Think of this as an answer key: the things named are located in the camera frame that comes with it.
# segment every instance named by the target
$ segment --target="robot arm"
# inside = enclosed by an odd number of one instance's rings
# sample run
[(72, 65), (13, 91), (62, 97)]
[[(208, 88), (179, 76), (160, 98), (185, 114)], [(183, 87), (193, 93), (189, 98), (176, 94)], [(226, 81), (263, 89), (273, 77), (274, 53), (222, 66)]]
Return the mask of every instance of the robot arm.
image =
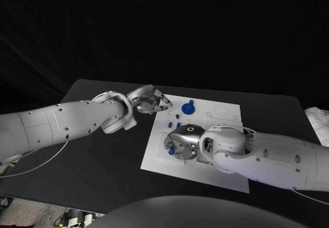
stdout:
[(128, 130), (137, 124), (133, 107), (151, 114), (167, 109), (167, 106), (159, 106), (160, 100), (172, 106), (163, 93), (153, 85), (146, 85), (127, 96), (110, 91), (91, 101), (0, 115), (0, 161), (81, 138), (98, 127), (104, 133), (114, 133), (120, 128)]
[[(284, 189), (329, 191), (327, 147), (283, 135), (244, 135), (224, 126), (211, 126), (190, 136), (187, 129), (192, 128), (196, 129), (190, 124), (185, 125), (169, 134), (166, 149), (173, 146), (173, 141), (195, 143), (190, 139), (198, 138), (195, 152), (205, 156), (221, 172), (239, 173), (251, 180)], [(173, 156), (185, 159), (183, 153)]]

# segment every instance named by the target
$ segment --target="blue knob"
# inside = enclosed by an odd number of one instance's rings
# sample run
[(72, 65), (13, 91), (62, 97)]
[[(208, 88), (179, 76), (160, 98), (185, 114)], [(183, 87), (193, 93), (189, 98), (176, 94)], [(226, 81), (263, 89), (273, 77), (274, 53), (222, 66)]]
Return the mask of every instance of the blue knob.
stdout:
[(169, 154), (173, 155), (173, 153), (175, 153), (175, 149), (173, 149), (173, 146), (170, 146)]
[(190, 100), (189, 103), (183, 104), (182, 111), (187, 115), (193, 114), (193, 111), (195, 111), (193, 100)]

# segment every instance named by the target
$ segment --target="tabletop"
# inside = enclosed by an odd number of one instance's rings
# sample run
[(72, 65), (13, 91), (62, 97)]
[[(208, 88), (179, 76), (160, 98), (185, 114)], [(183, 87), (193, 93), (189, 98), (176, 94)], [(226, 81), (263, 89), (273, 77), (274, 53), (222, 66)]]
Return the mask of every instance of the tabletop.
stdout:
[[(62, 103), (91, 100), (105, 91), (127, 94), (141, 85), (79, 79)], [(156, 85), (164, 93), (238, 104), (244, 126), (257, 132), (281, 134), (319, 144), (299, 100), (283, 95), (264, 95), (219, 90)], [(293, 191), (250, 182), (250, 194), (140, 169), (156, 114), (134, 110), (137, 125), (125, 131), (91, 135), (69, 141), (59, 155), (35, 171), (6, 178), (0, 195), (52, 203), (69, 208), (107, 213), (120, 206), (167, 195), (206, 196), (265, 209), (309, 227), (329, 226), (327, 206)], [(42, 148), (20, 159), (13, 173), (40, 165), (63, 143)], [(313, 196), (329, 201), (322, 192)]]

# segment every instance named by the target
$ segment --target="floor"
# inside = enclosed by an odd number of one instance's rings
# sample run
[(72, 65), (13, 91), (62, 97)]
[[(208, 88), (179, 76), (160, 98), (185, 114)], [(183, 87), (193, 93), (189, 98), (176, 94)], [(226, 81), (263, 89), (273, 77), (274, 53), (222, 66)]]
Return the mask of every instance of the floor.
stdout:
[(0, 211), (0, 225), (35, 225), (35, 228), (53, 228), (53, 222), (63, 211), (65, 207), (14, 199), (9, 208)]

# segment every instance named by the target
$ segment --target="white cable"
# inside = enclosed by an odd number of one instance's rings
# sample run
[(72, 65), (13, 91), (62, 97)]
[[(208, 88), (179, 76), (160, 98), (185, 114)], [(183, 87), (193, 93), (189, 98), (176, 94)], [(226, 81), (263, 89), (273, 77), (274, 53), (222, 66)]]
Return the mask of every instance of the white cable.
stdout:
[(27, 171), (24, 171), (24, 172), (20, 172), (20, 173), (17, 173), (17, 174), (0, 176), (0, 178), (13, 177), (13, 176), (22, 175), (22, 174), (24, 174), (24, 173), (27, 173), (27, 172), (36, 170), (36, 169), (37, 169), (42, 165), (45, 165), (45, 164), (53, 159), (53, 157), (61, 153), (61, 151), (63, 150), (66, 144), (68, 144), (68, 141), (66, 141), (66, 143), (63, 144), (63, 147), (62, 147), (62, 149), (58, 151), (58, 153), (56, 153), (56, 154), (50, 157), (50, 159), (49, 159), (46, 162), (43, 162), (36, 168), (33, 168), (32, 170), (27, 170)]
[(299, 193), (296, 190), (291, 190), (291, 191), (296, 192), (297, 194), (300, 194), (301, 196), (304, 196), (306, 198), (309, 198), (309, 199), (312, 199), (312, 200), (314, 200), (314, 201), (317, 201), (317, 202), (325, 203), (326, 205), (329, 205), (329, 203), (326, 203), (326, 202), (323, 202), (323, 201), (320, 201), (320, 200), (317, 200), (317, 199), (306, 196), (304, 194)]
[(232, 125), (213, 125), (216, 127), (238, 127), (238, 128), (244, 128), (245, 130), (252, 131), (254, 133), (257, 133), (257, 131), (254, 131), (252, 129), (247, 128), (247, 127), (241, 127), (241, 126), (232, 126)]

